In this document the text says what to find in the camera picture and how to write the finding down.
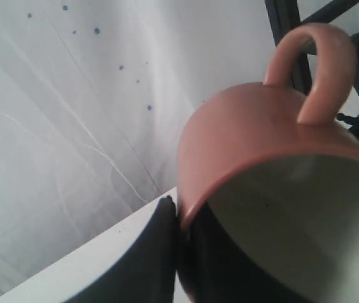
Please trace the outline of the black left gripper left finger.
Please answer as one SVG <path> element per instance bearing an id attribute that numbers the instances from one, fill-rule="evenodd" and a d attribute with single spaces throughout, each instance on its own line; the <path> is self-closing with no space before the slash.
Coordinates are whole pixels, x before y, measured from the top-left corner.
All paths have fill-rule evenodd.
<path id="1" fill-rule="evenodd" d="M 131 247 L 71 302 L 172 302 L 177 217 L 171 196 L 161 198 Z"/>

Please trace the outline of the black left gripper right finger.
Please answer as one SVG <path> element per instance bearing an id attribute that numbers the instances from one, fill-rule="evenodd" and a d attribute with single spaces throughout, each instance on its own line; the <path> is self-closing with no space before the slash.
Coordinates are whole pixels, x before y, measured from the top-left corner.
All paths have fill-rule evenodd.
<path id="1" fill-rule="evenodd" d="M 205 204 L 178 236 L 177 271 L 191 302 L 279 302 L 279 289 L 231 240 Z"/>

